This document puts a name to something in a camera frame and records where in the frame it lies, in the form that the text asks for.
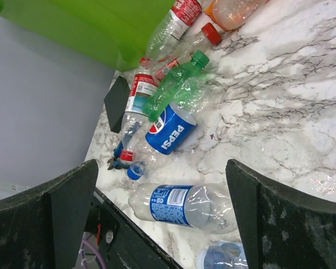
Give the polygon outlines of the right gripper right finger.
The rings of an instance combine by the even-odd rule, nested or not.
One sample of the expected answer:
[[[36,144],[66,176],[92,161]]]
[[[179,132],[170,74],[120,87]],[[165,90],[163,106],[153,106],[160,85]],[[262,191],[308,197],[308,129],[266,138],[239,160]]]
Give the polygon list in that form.
[[[336,268],[336,202],[235,159],[225,173],[249,268]]]

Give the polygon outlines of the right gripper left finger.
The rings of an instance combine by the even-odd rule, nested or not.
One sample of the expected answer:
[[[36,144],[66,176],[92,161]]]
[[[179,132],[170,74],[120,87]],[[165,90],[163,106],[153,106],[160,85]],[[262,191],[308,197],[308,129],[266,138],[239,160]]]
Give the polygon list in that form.
[[[90,160],[0,200],[0,268],[74,268],[97,177]]]

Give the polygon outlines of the blue label water bottle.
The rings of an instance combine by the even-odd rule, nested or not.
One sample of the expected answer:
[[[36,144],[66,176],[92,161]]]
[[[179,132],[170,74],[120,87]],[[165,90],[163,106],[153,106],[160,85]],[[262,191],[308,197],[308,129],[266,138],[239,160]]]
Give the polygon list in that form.
[[[211,234],[237,230],[229,190],[223,184],[143,183],[130,195],[128,204],[140,220],[188,226]]]

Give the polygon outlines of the crushed orange label bottle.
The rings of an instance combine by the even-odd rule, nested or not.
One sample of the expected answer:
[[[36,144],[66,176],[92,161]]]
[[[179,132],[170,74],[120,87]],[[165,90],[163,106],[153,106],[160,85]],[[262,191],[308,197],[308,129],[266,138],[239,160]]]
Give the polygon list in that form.
[[[242,26],[247,19],[267,0],[213,0],[201,1],[202,10],[220,28],[232,31]]]

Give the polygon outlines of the green plastic bin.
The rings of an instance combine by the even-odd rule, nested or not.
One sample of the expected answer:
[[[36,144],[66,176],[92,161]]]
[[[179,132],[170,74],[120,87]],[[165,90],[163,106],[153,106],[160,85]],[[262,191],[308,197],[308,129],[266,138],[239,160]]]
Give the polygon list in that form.
[[[173,1],[0,1],[0,17],[124,72]]]

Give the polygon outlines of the clear crushed water bottle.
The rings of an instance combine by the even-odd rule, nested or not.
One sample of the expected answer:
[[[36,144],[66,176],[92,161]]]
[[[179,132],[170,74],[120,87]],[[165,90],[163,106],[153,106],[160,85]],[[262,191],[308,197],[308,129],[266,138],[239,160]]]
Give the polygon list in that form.
[[[248,268],[241,242],[217,241],[196,256],[196,268]]]

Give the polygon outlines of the black foam block left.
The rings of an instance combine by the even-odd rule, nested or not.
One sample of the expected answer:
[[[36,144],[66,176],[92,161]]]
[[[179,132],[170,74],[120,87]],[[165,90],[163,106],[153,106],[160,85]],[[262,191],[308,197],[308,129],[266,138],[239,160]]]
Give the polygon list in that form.
[[[121,131],[123,115],[129,94],[130,87],[127,80],[122,76],[118,76],[104,98],[104,105],[111,132],[119,133]]]

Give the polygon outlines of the pepsi bottle centre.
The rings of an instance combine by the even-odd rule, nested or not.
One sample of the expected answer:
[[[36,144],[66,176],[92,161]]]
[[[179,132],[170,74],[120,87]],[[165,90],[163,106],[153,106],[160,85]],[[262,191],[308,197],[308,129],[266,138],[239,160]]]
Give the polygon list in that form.
[[[209,100],[203,78],[189,78],[153,101],[153,122],[133,140],[127,176],[138,180],[167,163],[170,155],[197,127],[198,115]]]

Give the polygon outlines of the red white label bottle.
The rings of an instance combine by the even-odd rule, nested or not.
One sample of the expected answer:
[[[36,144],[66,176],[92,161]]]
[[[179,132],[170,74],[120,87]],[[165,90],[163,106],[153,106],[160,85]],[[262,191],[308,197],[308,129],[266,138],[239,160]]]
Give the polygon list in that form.
[[[125,113],[123,115],[121,139],[123,137],[124,131],[128,127],[132,126],[133,123],[139,122],[142,127],[147,121],[147,115],[142,112],[142,109],[148,98],[153,96],[158,88],[158,84],[154,81],[152,75],[150,74],[150,63],[151,61],[149,59],[142,58],[140,60],[140,66],[135,72],[125,108]],[[133,147],[134,146],[131,139],[131,141],[128,143],[127,149],[133,153]]]

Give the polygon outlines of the green plastic bottle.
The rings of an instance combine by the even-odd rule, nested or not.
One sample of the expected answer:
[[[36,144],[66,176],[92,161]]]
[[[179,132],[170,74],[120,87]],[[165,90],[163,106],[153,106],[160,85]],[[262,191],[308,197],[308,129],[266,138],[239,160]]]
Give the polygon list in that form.
[[[209,61],[205,53],[197,50],[190,61],[173,67],[143,106],[142,111],[148,116],[148,121],[155,122],[172,102],[183,108],[194,107],[202,97],[203,70]]]

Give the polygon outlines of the small red label bottle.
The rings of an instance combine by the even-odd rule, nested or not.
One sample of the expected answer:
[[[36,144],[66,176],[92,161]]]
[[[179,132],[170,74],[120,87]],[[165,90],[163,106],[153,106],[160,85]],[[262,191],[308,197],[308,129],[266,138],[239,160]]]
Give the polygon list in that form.
[[[174,47],[164,58],[151,64],[150,73],[154,81],[160,84],[172,68],[188,62],[198,50],[205,53],[221,41],[222,37],[215,26],[210,22],[206,23],[197,34]]]

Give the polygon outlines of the red label clear bottle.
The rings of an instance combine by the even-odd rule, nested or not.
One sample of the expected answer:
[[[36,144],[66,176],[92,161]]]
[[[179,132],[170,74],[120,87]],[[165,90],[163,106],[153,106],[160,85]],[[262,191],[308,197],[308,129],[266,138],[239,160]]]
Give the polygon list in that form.
[[[151,61],[160,61],[167,57],[201,12],[200,1],[175,1],[167,15],[153,31],[146,49],[146,58]]]

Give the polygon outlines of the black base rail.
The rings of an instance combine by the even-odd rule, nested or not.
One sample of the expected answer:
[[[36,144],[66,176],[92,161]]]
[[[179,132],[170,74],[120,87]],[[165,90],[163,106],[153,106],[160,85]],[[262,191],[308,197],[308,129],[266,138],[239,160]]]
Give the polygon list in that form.
[[[181,268],[143,230],[96,189],[84,232],[99,268]]]

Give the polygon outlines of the blue handled pliers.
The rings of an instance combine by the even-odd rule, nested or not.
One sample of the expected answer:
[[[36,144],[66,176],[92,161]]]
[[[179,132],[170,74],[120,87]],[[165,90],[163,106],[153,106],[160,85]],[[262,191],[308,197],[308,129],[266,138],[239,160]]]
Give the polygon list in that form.
[[[127,149],[127,146],[140,127],[141,124],[136,122],[124,131],[118,147],[113,150],[113,157],[108,160],[108,170],[129,168],[133,153]]]

